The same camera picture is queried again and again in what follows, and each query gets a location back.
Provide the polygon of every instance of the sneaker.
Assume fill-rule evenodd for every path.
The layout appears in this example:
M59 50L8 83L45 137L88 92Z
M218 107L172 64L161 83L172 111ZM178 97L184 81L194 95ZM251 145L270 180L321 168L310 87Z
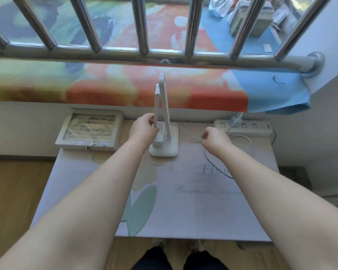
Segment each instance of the sneaker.
M153 238L153 246L160 246L165 252L165 247L167 246L167 239Z
M193 240L190 242L189 250L187 252L187 255L185 256L185 260L189 257L190 254L196 253L196 252L202 252L204 251L204 244L205 242L203 240Z

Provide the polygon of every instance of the person's right arm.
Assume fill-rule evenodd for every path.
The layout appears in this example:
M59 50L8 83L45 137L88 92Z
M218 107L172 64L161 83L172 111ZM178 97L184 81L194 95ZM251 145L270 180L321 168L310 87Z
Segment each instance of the person's right arm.
M338 269L337 207L250 157L224 131L208 127L202 138L293 270Z

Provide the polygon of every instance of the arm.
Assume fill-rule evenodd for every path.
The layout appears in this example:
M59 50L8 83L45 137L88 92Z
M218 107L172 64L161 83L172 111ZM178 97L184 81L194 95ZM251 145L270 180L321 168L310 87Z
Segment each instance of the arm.
M202 138L293 270L338 269L338 208L254 160L224 131L208 127Z
M141 158L158 129L138 118L129 140L1 259L2 269L103 269Z

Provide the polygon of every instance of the metal railing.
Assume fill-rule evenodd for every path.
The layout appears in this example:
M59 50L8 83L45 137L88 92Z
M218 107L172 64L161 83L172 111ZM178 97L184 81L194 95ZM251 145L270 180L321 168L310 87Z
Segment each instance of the metal railing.
M315 0L312 2L274 56L240 54L266 0L251 1L248 13L243 19L230 53L194 51L204 0L191 0L184 51L150 49L144 0L131 0L138 49L102 47L84 0L70 1L90 47L58 45L43 22L38 18L28 0L13 1L44 45L9 42L8 39L0 34L0 58L167 67L251 69L302 73L304 77L316 75L324 66L324 55L322 53L314 52L306 57L288 56L288 53L329 0Z

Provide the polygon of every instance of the leg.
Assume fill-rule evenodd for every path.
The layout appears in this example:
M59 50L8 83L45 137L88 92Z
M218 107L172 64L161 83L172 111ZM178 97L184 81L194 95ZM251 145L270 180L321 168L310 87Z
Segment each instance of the leg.
M183 270L228 270L228 268L204 250L203 240L196 240L190 245Z
M165 239L154 239L154 247L145 252L131 270L172 270L164 252L165 244Z

